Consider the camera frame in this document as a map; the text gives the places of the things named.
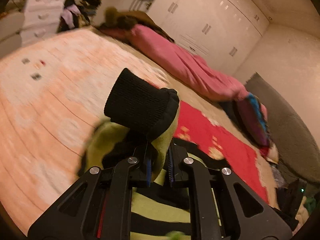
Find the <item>green black striped sweater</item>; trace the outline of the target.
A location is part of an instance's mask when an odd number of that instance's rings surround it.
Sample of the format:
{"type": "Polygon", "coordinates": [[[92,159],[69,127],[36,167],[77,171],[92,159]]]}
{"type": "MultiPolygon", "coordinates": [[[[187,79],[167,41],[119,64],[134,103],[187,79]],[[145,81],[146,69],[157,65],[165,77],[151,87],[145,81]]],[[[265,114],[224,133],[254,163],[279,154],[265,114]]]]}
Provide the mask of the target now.
{"type": "Polygon", "coordinates": [[[163,167],[175,185],[188,189],[193,239],[220,239],[211,188],[219,166],[208,155],[189,157],[172,143],[180,100],[173,89],[158,89],[124,69],[107,98],[103,120],[94,130],[79,173],[111,172],[99,218],[103,239],[129,239],[133,187],[150,186],[163,167]]]}

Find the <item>pile of clothes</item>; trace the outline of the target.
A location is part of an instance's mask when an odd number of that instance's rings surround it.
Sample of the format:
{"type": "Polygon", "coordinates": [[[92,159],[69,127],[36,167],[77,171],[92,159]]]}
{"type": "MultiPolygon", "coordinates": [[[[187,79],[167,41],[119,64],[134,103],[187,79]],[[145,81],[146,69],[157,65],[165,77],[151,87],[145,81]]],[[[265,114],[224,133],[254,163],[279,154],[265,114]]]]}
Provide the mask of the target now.
{"type": "Polygon", "coordinates": [[[57,32],[61,33],[91,25],[101,0],[66,0],[57,32]]]}

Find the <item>red floral blanket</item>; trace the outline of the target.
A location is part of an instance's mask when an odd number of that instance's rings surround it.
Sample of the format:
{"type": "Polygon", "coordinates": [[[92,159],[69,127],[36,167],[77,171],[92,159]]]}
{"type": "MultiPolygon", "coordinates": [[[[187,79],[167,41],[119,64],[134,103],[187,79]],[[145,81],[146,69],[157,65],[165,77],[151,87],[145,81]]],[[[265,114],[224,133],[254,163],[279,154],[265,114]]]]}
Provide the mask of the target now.
{"type": "Polygon", "coordinates": [[[217,160],[217,170],[230,168],[266,200],[266,190],[259,182],[255,166],[255,152],[224,128],[214,127],[198,110],[184,102],[180,102],[172,143],[185,148],[189,157],[206,154],[210,159],[217,160]]]}

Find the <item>grey quilted headboard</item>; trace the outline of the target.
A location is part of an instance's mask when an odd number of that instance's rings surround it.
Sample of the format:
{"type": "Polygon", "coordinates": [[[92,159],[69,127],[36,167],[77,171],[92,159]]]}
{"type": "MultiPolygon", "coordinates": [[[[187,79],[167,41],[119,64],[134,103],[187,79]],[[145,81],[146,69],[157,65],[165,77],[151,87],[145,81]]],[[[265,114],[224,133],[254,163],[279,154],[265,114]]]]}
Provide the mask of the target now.
{"type": "Polygon", "coordinates": [[[267,108],[268,127],[279,153],[278,170],[286,181],[297,178],[319,185],[319,148],[291,105],[258,73],[245,88],[267,108]]]}

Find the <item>rainbow striped pillow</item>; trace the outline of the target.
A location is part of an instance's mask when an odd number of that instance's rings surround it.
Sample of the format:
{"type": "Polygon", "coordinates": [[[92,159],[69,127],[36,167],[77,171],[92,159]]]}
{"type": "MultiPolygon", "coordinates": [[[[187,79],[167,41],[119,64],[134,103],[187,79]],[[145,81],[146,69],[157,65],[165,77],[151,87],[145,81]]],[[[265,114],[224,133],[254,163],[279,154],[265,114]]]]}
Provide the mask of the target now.
{"type": "Polygon", "coordinates": [[[250,92],[244,99],[236,102],[240,119],[251,138],[257,145],[269,147],[270,136],[261,106],[258,98],[250,92]]]}

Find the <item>pink duvet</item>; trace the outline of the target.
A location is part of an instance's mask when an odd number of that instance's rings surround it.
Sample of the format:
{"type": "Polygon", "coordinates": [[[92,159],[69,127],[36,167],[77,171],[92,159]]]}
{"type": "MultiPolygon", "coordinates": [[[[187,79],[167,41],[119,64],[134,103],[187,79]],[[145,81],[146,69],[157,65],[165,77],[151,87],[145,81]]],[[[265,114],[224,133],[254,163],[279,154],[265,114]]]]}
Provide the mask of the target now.
{"type": "Polygon", "coordinates": [[[148,27],[135,25],[129,41],[173,77],[211,101],[242,101],[253,96],[237,79],[211,69],[202,57],[169,42],[148,27]]]}

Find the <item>white wardrobe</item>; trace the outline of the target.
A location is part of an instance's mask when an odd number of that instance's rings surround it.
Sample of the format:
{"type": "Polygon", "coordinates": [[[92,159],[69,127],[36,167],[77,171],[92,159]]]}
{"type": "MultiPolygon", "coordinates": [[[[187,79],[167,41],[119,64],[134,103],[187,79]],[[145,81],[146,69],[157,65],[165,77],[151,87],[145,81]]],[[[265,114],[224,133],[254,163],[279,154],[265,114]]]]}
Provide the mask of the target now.
{"type": "Polygon", "coordinates": [[[154,0],[147,12],[179,46],[233,75],[269,21],[252,0],[154,0]]]}

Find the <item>white drawer chest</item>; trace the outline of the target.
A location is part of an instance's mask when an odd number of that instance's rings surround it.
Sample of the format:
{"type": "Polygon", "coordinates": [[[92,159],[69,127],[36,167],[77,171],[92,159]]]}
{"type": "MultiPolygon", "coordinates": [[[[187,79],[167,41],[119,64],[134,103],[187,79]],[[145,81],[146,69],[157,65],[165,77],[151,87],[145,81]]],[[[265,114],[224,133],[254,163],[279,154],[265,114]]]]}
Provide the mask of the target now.
{"type": "Polygon", "coordinates": [[[60,25],[65,0],[26,0],[20,36],[22,46],[54,36],[60,25]]]}

